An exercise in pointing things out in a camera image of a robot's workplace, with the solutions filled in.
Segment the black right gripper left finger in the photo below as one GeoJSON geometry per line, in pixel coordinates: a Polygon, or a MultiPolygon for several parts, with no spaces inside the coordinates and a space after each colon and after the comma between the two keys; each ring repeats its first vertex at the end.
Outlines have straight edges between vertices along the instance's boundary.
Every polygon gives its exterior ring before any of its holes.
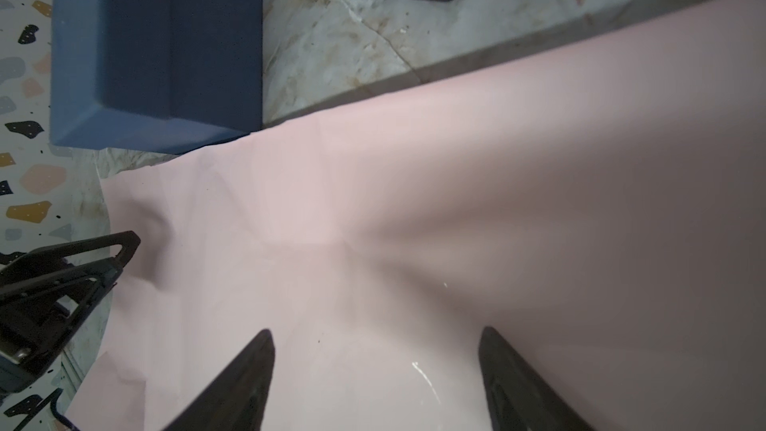
{"type": "Polygon", "coordinates": [[[261,429],[274,364],[272,334],[263,329],[167,429],[261,429]]]}

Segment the navy blue gift box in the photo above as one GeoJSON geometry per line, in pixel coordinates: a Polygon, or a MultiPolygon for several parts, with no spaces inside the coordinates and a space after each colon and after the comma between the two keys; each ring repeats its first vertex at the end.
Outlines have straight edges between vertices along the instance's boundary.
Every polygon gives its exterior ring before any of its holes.
{"type": "Polygon", "coordinates": [[[263,0],[54,0],[50,139],[183,154],[263,125],[263,0]]]}

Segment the pink wrapping paper sheet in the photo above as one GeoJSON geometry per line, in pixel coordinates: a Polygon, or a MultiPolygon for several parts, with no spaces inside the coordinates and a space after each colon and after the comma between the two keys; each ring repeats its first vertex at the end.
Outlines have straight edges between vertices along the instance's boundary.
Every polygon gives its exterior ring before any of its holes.
{"type": "Polygon", "coordinates": [[[263,329],[267,430],[486,430],[496,328],[598,430],[765,426],[765,0],[102,184],[141,245],[68,409],[160,430],[263,329]]]}

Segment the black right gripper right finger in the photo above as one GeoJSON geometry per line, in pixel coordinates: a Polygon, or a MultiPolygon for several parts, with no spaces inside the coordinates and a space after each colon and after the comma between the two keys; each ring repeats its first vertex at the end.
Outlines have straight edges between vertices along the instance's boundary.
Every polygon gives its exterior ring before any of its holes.
{"type": "Polygon", "coordinates": [[[592,429],[492,326],[482,331],[478,357],[494,431],[592,429]]]}

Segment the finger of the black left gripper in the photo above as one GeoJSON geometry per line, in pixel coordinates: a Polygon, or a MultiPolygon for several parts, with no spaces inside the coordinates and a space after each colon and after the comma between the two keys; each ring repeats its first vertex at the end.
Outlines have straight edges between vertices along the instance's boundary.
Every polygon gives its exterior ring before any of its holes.
{"type": "Polygon", "coordinates": [[[1,372],[43,374],[116,285],[133,231],[41,247],[1,273],[1,372]]]}

